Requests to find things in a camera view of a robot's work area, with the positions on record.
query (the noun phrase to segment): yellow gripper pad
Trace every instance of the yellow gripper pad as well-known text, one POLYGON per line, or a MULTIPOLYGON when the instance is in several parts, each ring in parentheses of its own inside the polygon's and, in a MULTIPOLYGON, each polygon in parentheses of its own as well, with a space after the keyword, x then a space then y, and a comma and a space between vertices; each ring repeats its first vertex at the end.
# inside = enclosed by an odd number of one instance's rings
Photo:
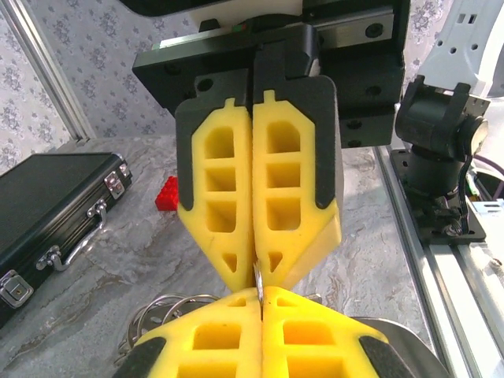
POLYGON ((254 285, 256 260, 265 286, 292 288, 341 242, 336 120, 324 130, 275 91, 252 120, 238 97, 207 113, 197 101, 176 115, 180 219, 232 291, 254 285))
POLYGON ((114 378, 413 377, 377 330, 278 287, 246 289, 144 335, 114 378))

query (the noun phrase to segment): marble table surface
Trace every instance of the marble table surface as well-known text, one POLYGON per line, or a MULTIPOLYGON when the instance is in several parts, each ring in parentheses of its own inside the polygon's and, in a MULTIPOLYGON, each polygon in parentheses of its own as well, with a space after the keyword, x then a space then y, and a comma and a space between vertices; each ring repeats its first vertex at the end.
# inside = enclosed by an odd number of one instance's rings
MULTIPOLYGON (((92 139, 77 151, 122 154, 134 182, 109 223, 0 330, 0 377, 107 377, 132 312, 162 292, 228 293, 174 213, 154 200, 176 175, 172 136, 92 139)), ((345 150, 343 244, 296 287, 348 316, 404 324, 430 345, 391 205, 370 149, 345 150)))

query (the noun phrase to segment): screw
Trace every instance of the screw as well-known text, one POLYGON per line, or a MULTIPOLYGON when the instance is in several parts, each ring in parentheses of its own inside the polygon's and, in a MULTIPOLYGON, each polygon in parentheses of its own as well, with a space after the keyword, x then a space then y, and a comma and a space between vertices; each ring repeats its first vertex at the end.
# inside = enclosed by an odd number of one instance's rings
POLYGON ((375 24, 370 24, 366 29, 365 29, 365 36, 368 38, 377 38, 380 35, 384 33, 384 26, 383 24, 375 23, 375 24))

